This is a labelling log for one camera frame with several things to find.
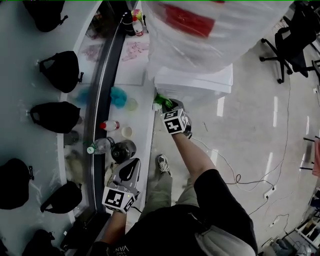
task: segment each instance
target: power strip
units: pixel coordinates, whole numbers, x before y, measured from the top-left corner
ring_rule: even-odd
[[[268,190],[267,192],[265,192],[264,195],[263,195],[263,197],[264,197],[265,199],[269,199],[270,196],[271,196],[271,194],[272,194],[273,192],[275,192],[276,189],[277,189],[277,185],[275,185],[273,188],[271,188],[270,190]]]

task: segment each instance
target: black backpack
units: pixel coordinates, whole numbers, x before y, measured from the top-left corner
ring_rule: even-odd
[[[61,20],[65,1],[23,1],[24,7],[34,19],[38,30],[49,32],[61,25],[68,16]]]
[[[24,248],[22,256],[62,256],[58,248],[53,247],[51,241],[55,240],[52,233],[43,229],[35,232],[33,238]]]
[[[68,181],[62,187],[59,187],[40,207],[40,211],[54,213],[54,214],[66,214],[72,211],[82,201],[82,192],[77,185]]]
[[[32,167],[17,158],[0,166],[0,209],[11,210],[23,206],[29,199],[29,180]]]
[[[53,64],[46,68],[45,62],[54,61]],[[63,93],[70,93],[77,85],[82,82],[84,75],[81,72],[79,76],[79,63],[74,51],[64,51],[56,53],[54,56],[40,62],[40,72],[43,73],[50,83]]]
[[[33,122],[49,131],[67,134],[79,120],[80,108],[69,102],[50,102],[34,106],[30,110]]]

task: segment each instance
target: office chair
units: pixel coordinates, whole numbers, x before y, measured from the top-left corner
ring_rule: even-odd
[[[319,26],[319,20],[316,14],[310,12],[307,6],[296,5],[289,27],[282,27],[275,34],[275,47],[267,39],[261,39],[262,43],[267,43],[270,46],[276,57],[259,57],[259,59],[261,62],[278,61],[280,63],[281,78],[277,79],[279,84],[282,84],[285,81],[285,66],[288,75],[291,75],[294,71],[300,72],[306,78],[308,77],[308,71],[314,70],[306,69],[303,50],[307,45],[316,40],[317,26]]]

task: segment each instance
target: person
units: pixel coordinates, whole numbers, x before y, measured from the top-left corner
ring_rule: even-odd
[[[172,138],[190,173],[176,204],[171,206],[172,170],[162,154],[160,179],[138,222],[125,234],[127,216],[114,212],[90,256],[257,255],[253,222],[214,163],[183,133]]]

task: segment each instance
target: green object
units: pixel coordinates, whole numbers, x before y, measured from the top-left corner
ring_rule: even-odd
[[[160,104],[161,106],[165,105],[168,109],[171,109],[174,106],[170,99],[159,93],[156,94],[153,102]]]

